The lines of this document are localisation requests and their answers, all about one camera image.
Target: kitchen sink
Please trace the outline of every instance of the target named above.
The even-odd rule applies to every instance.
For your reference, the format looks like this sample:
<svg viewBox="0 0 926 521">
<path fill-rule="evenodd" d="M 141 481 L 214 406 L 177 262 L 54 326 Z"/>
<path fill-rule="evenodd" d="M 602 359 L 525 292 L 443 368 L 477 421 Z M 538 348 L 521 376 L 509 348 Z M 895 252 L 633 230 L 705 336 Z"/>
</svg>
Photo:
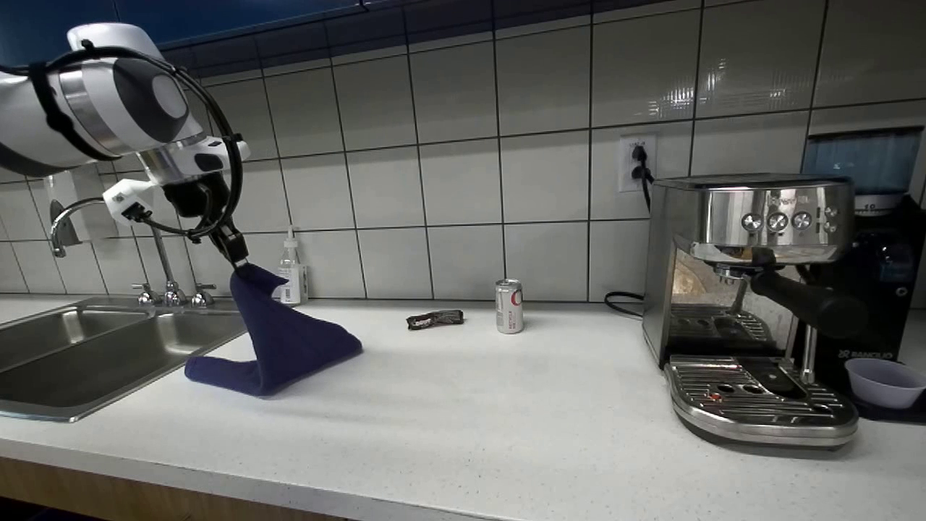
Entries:
<svg viewBox="0 0 926 521">
<path fill-rule="evenodd" d="M 233 306 L 99 298 L 0 325 L 0 415 L 73 422 L 238 337 Z"/>
</svg>

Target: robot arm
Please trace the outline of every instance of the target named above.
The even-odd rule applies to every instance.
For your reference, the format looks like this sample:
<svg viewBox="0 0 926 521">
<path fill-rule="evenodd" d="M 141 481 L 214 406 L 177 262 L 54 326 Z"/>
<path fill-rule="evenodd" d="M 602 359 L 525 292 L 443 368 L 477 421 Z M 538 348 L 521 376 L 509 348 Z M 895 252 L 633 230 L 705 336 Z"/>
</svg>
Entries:
<svg viewBox="0 0 926 521">
<path fill-rule="evenodd" d="M 66 55 L 27 70 L 0 68 L 0 167 L 44 177 L 138 154 L 149 181 L 122 180 L 106 190 L 103 200 L 113 218 L 147 222 L 196 242 L 208 236 L 232 264 L 243 261 L 247 247 L 231 212 L 240 196 L 241 161 L 250 151 L 211 98 L 213 118 L 227 131 L 223 137 L 206 135 L 190 114 L 177 74 L 139 56 L 163 59 L 140 28 L 82 25 L 68 32 L 68 40 L 76 51 L 72 55 L 83 49 L 87 56 L 62 61 Z M 115 48 L 134 53 L 112 52 Z M 110 52 L 94 57 L 95 49 Z M 232 173 L 232 190 L 223 171 Z M 153 221 L 150 190 L 155 186 L 182 217 L 200 218 L 199 225 L 184 231 Z"/>
</svg>

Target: navy blue towel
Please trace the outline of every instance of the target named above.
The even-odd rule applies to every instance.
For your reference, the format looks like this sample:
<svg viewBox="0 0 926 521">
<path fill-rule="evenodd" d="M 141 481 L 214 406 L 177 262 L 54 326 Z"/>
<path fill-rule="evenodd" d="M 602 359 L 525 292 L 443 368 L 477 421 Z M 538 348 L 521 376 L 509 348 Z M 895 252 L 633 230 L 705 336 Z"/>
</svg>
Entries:
<svg viewBox="0 0 926 521">
<path fill-rule="evenodd" d="M 285 282 L 254 264 L 235 270 L 231 295 L 251 334 L 257 360 L 193 357 L 186 363 L 187 378 L 268 396 L 363 350 L 360 340 L 340 325 L 304 315 L 272 299 L 273 289 Z"/>
</svg>

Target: speckled countertop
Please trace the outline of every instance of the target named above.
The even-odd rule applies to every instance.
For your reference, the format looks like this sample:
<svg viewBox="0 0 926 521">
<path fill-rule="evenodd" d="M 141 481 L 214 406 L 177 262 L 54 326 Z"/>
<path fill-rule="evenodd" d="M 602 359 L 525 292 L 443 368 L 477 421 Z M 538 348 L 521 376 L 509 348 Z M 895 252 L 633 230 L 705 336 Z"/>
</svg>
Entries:
<svg viewBox="0 0 926 521">
<path fill-rule="evenodd" d="M 72 300 L 0 298 L 0 322 Z M 922 519 L 926 427 L 717 447 L 675 418 L 638 322 L 533 305 L 507 337 L 467 304 L 464 325 L 405 329 L 443 305 L 310 303 L 366 352 L 269 400 L 176 371 L 76 424 L 0 418 L 0 456 L 363 521 Z M 924 350 L 918 317 L 902 357 Z M 252 357 L 247 336 L 214 354 Z"/>
</svg>

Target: diet coke can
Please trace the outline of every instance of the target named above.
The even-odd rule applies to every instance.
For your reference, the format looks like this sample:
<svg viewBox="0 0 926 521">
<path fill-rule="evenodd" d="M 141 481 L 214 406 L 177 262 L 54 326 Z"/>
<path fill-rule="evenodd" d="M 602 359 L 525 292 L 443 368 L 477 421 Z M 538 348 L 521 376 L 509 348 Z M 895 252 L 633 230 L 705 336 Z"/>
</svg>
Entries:
<svg viewBox="0 0 926 521">
<path fill-rule="evenodd" d="M 524 329 L 519 280 L 502 279 L 495 283 L 495 322 L 498 331 L 506 335 L 520 333 Z"/>
</svg>

